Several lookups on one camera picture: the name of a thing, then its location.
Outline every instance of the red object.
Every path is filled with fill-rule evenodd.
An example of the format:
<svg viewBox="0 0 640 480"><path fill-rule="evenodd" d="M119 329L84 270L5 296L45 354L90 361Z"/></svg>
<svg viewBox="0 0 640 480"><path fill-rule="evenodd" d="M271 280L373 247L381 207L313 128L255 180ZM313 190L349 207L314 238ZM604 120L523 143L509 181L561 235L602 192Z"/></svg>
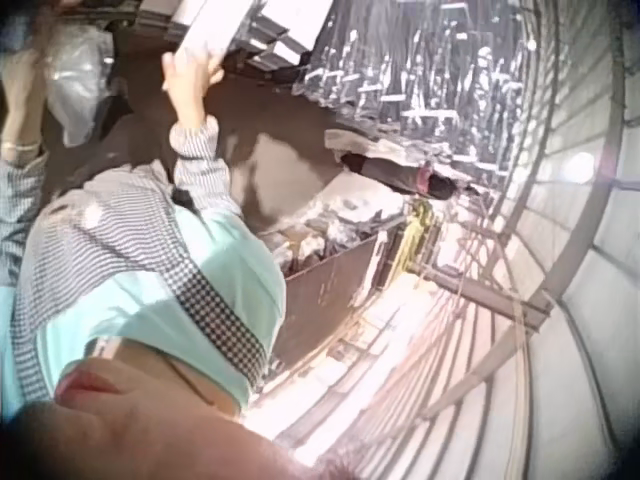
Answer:
<svg viewBox="0 0 640 480"><path fill-rule="evenodd" d="M416 188L421 195L429 193L429 177L433 173L431 165L424 165L418 170L418 178L416 179Z"/></svg>

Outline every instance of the bracelet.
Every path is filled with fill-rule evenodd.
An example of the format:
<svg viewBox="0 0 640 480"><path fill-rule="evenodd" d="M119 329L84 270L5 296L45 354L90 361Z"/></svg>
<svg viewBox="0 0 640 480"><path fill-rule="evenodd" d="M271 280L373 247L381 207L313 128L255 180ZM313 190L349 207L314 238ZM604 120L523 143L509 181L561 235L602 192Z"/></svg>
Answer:
<svg viewBox="0 0 640 480"><path fill-rule="evenodd" d="M10 149L16 152L32 152L34 150L39 150L41 146L41 142L32 143L31 145L16 145L11 142L2 142L2 149Z"/></svg>

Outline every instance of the ceiling light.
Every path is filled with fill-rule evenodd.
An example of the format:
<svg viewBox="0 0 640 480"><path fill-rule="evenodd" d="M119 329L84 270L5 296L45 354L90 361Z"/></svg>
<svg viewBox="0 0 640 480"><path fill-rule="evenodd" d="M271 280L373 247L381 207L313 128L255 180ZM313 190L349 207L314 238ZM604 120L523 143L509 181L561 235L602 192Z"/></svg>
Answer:
<svg viewBox="0 0 640 480"><path fill-rule="evenodd" d="M596 158L587 152L578 153L562 167L562 176L571 183L588 183L595 173Z"/></svg>

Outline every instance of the wrist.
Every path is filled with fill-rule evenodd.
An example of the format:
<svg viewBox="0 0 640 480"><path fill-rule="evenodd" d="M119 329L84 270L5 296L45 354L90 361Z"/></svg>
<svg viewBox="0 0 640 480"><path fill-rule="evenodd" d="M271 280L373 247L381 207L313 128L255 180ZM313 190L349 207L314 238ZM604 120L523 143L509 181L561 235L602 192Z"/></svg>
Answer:
<svg viewBox="0 0 640 480"><path fill-rule="evenodd" d="M199 129L207 122L207 114L204 104L192 105L185 108L176 109L178 123L183 128Z"/></svg>
<svg viewBox="0 0 640 480"><path fill-rule="evenodd" d="M2 141L18 146L40 143L43 114L43 110L28 113L9 111L2 129Z"/></svg>

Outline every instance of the lips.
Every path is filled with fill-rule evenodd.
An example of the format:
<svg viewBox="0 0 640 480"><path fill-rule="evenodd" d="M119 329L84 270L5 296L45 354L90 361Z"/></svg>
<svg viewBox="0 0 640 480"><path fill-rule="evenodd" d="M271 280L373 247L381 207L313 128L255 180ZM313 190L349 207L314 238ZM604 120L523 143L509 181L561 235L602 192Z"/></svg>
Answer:
<svg viewBox="0 0 640 480"><path fill-rule="evenodd" d="M101 375L80 368L60 380L55 391L54 400L64 406L72 403L78 395L85 393L116 395L122 392Z"/></svg>

